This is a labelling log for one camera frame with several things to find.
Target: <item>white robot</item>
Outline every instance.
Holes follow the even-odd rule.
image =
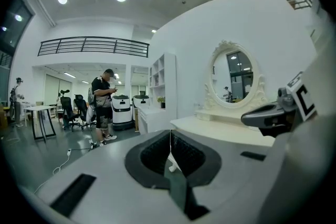
[[[112,97],[113,129],[124,130],[134,127],[130,98],[127,95],[114,95]]]
[[[135,121],[135,109],[141,106],[149,106],[149,96],[148,95],[135,95],[133,97],[133,120]]]

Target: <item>shorts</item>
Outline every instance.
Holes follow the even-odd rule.
[[[109,124],[112,123],[112,107],[109,108],[96,108],[97,115],[97,129],[106,130]]]

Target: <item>gray floor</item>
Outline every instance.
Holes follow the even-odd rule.
[[[75,127],[73,132],[64,131],[57,120],[53,119],[52,122],[56,136],[47,138],[46,143],[43,140],[34,140],[30,122],[28,122],[27,127],[10,126],[1,131],[1,136],[3,136],[2,147],[13,172],[13,177],[18,184],[31,191],[35,191],[40,184],[48,180],[52,176],[53,170],[67,160],[69,148],[89,147],[91,134],[88,127],[83,131],[80,127]],[[140,135],[134,129],[115,131],[114,134],[118,138],[108,141],[108,143]],[[95,141],[94,127],[92,128],[92,135]],[[63,167],[70,165],[87,152],[88,150],[72,151],[70,160]]]

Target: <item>man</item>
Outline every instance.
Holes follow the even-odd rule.
[[[116,135],[109,134],[109,124],[112,123],[111,94],[115,93],[116,88],[110,89],[110,78],[114,77],[112,69],[105,70],[104,74],[95,78],[92,82],[92,92],[97,115],[97,137],[100,146],[106,145],[106,140],[114,140]]]
[[[15,123],[17,127],[22,127],[23,124],[20,123],[20,114],[21,114],[21,102],[24,100],[23,94],[19,89],[19,86],[23,80],[21,78],[16,78],[16,85],[13,87],[10,95],[10,107],[11,107],[11,118],[15,113]]]
[[[226,87],[224,87],[224,89],[225,89],[225,94],[224,94],[223,96],[226,97],[226,102],[232,103],[232,94],[231,94],[231,92],[228,90],[229,87],[226,86]]]

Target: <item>white cabinet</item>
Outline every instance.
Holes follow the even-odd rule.
[[[177,117],[176,60],[174,54],[165,53],[150,67],[147,108],[139,108],[138,120],[141,134],[171,129],[171,120]],[[158,97],[165,97],[161,108]]]

